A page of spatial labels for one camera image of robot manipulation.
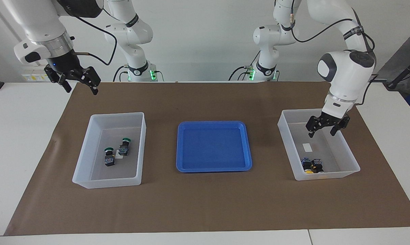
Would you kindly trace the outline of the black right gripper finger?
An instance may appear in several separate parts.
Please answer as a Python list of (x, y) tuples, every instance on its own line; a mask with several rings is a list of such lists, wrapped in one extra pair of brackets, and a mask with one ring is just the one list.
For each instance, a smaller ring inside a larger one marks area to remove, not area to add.
[(98, 94), (98, 86), (101, 82), (101, 78), (97, 74), (94, 67), (90, 66), (88, 68), (81, 68), (77, 70), (78, 81), (86, 86), (88, 86), (93, 93), (93, 95)]
[(71, 92), (72, 88), (66, 80), (65, 74), (61, 72), (57, 73), (50, 65), (46, 65), (46, 67), (44, 67), (44, 71), (51, 83), (59, 84), (67, 93)]

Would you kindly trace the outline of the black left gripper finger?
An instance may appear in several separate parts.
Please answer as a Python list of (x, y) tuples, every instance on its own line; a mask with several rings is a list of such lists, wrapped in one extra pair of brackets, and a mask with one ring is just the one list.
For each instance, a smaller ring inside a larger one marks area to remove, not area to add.
[(311, 116), (306, 124), (306, 129), (308, 130), (308, 135), (310, 138), (313, 138), (315, 132), (321, 130), (324, 126), (324, 119), (316, 116)]
[(339, 121), (337, 124), (335, 124), (335, 125), (332, 127), (332, 129), (331, 129), (331, 131), (330, 131), (330, 134), (331, 134), (332, 136), (335, 136), (336, 133), (337, 133), (339, 130), (345, 129), (345, 128), (347, 127), (347, 125), (348, 125), (348, 120), (341, 120), (341, 121)]

